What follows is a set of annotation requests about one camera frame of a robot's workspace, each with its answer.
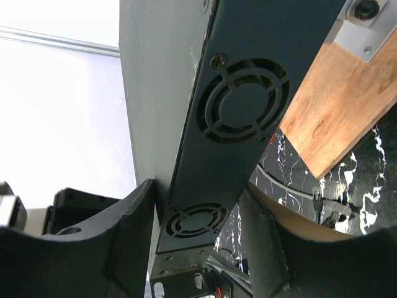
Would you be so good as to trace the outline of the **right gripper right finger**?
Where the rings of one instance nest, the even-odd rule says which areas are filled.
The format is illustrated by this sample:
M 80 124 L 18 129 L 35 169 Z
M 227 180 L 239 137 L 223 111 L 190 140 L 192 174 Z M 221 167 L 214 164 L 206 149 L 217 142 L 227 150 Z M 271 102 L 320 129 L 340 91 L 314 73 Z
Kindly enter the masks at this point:
M 364 236 L 314 223 L 248 184 L 240 198 L 254 297 L 395 297 L 396 227 Z

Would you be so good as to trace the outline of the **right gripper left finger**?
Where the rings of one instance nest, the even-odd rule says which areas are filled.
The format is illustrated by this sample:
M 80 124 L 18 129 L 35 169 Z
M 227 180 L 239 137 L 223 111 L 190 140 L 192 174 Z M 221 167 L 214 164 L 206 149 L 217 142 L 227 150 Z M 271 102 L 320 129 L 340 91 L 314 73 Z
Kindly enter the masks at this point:
M 143 297 L 154 181 L 55 235 L 1 228 L 2 297 Z

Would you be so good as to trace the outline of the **black marble pattern mat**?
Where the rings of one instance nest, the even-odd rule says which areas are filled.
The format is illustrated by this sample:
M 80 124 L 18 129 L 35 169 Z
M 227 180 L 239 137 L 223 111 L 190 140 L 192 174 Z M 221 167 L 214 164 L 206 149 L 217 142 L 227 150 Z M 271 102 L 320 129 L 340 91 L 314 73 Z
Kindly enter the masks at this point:
M 396 107 L 392 107 L 356 146 L 322 178 L 315 178 L 286 135 L 277 129 L 265 150 L 251 182 L 279 204 L 314 220 L 311 199 L 291 193 L 268 179 L 311 194 L 320 188 L 323 197 L 352 209 L 340 215 L 333 229 L 351 235 L 366 235 L 396 223 Z

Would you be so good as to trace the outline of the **brown wooden board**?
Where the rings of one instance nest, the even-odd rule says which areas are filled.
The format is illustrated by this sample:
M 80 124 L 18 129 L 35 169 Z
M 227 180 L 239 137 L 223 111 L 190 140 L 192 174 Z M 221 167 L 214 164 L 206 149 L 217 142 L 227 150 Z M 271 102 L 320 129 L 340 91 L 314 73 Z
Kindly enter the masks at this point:
M 323 177 L 396 103 L 396 34 L 370 62 L 324 44 L 280 128 L 316 178 Z

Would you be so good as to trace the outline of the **dark teal network switch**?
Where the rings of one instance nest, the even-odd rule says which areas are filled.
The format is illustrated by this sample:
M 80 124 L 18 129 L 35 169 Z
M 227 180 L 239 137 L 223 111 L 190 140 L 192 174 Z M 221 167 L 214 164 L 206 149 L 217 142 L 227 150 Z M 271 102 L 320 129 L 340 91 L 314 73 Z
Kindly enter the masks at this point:
M 121 1 L 137 183 L 155 182 L 149 255 L 164 297 L 221 291 L 217 236 L 344 1 Z

